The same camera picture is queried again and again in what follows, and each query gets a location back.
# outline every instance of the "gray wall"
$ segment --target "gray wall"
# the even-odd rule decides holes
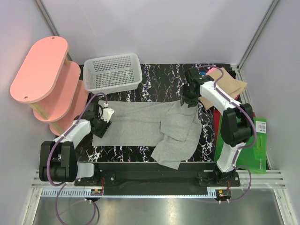
[[[272,0],[43,0],[73,61],[238,63]]]
[[[267,118],[268,153],[300,221],[300,1],[283,0],[242,73],[258,117]]]
[[[32,0],[2,0],[0,30],[0,223],[19,225],[40,144],[53,135],[9,88],[30,47],[51,34]]]

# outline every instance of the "gray towel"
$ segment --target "gray towel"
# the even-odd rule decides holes
[[[115,114],[103,138],[93,146],[156,146],[152,157],[161,165],[178,169],[189,159],[199,141],[202,125],[197,107],[180,102],[109,102]]]

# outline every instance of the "black and white marble surface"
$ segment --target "black and white marble surface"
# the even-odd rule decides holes
[[[170,102],[180,99],[180,88],[185,82],[184,72],[191,67],[208,64],[141,64],[143,79],[136,90],[108,95],[109,101]],[[230,64],[211,64],[232,71]],[[209,68],[200,69],[204,75]],[[202,123],[199,144],[188,161],[212,161],[215,152],[213,109],[205,110],[198,104],[198,116]],[[89,134],[76,148],[79,161],[84,162],[153,162],[150,156],[155,147],[93,147],[93,135]]]

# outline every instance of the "green container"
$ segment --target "green container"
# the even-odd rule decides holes
[[[267,170],[267,134],[266,134],[266,119],[254,118],[254,124],[257,133],[257,140],[253,147],[245,148],[240,152],[240,156],[237,160],[236,166],[246,165],[253,172],[266,173]],[[217,135],[217,145],[215,153],[215,161],[220,158],[224,141],[220,134],[221,126],[219,126]],[[253,141],[253,137],[246,143],[250,145]]]

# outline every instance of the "pink shelf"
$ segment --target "pink shelf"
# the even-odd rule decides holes
[[[55,122],[58,126],[60,126],[63,129],[64,132],[72,125],[74,118],[80,115],[81,112],[84,110],[88,99],[88,95],[89,93],[84,89],[83,81],[79,81],[69,111],[63,118]],[[57,136],[61,135],[51,126],[51,124],[50,130]]]
[[[62,37],[46,37],[37,41],[28,52],[11,87],[11,96],[26,104],[47,97],[54,89],[68,52]]]
[[[70,61],[68,64],[64,64],[53,91],[37,102],[48,113],[49,119],[45,120],[35,110],[33,111],[34,116],[46,123],[63,118],[71,107],[79,76],[80,68],[77,63]]]

